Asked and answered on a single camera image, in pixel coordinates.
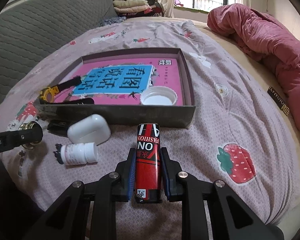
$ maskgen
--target metal screw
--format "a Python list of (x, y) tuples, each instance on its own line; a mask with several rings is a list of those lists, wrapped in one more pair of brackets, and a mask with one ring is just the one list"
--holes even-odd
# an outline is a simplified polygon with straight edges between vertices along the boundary
[(225, 185), (226, 185), (226, 183), (221, 179), (216, 181), (216, 186), (217, 187), (224, 187)]
[(180, 171), (179, 173), (178, 173), (178, 176), (180, 177), (180, 178), (186, 178), (186, 177), (188, 177), (188, 173), (186, 173), (185, 171)]
[(82, 182), (80, 180), (76, 180), (72, 183), (72, 187), (80, 187), (82, 185)]
[(117, 177), (119, 177), (119, 173), (117, 173), (117, 172), (111, 172), (110, 174), (109, 174), (109, 177), (111, 178), (111, 179), (116, 179)]

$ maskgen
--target folded blanket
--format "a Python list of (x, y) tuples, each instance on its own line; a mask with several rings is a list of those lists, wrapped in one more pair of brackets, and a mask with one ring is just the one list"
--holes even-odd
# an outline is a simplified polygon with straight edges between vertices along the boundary
[(242, 4), (213, 9), (208, 26), (235, 40), (243, 52), (276, 75), (300, 130), (300, 41), (271, 15)]
[(147, 5), (147, 0), (126, 0), (126, 1), (113, 1), (113, 6), (117, 8), (131, 8), (135, 6)]
[(117, 13), (134, 13), (134, 12), (142, 12), (145, 10), (151, 9), (151, 7), (147, 4), (147, 5), (142, 5), (142, 6), (135, 6), (135, 7), (131, 7), (131, 8), (118, 8), (115, 7), (114, 10)]
[(162, 9), (159, 3), (155, 3), (151, 6), (151, 9), (147, 9), (138, 13), (117, 13), (119, 17), (136, 18), (136, 17), (159, 17), (162, 16)]

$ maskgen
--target gray sofa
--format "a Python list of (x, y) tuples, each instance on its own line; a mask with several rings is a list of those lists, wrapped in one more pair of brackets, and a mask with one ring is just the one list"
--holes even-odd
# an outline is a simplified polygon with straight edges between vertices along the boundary
[(38, 62), (112, 17), (112, 0), (27, 0), (1, 13), (0, 103)]

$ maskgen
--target gold metal ring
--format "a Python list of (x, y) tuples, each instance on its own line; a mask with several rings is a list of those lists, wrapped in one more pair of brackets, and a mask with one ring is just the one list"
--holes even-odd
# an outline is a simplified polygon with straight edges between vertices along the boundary
[[(29, 123), (23, 123), (22, 125), (20, 125), (19, 127), (19, 131), (20, 130), (27, 130), (27, 129), (31, 129), (35, 126), (38, 126), (41, 128), (41, 126), (35, 122), (35, 121), (30, 121)], [(34, 148), (34, 146), (36, 146), (37, 144), (39, 144), (41, 141), (35, 141), (32, 143), (26, 143), (26, 144), (22, 144), (23, 148), (27, 149), (27, 150), (32, 150)]]

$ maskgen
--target windowsill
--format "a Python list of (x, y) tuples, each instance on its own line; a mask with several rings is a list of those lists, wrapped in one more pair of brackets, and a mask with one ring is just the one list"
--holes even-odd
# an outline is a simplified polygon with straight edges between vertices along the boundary
[(180, 11), (189, 11), (189, 12), (195, 12), (195, 13), (209, 14), (209, 12), (206, 12), (203, 10), (198, 10), (198, 9), (193, 9), (193, 8), (186, 8), (186, 7), (180, 7), (180, 6), (175, 6), (174, 8), (177, 10), (180, 10)]

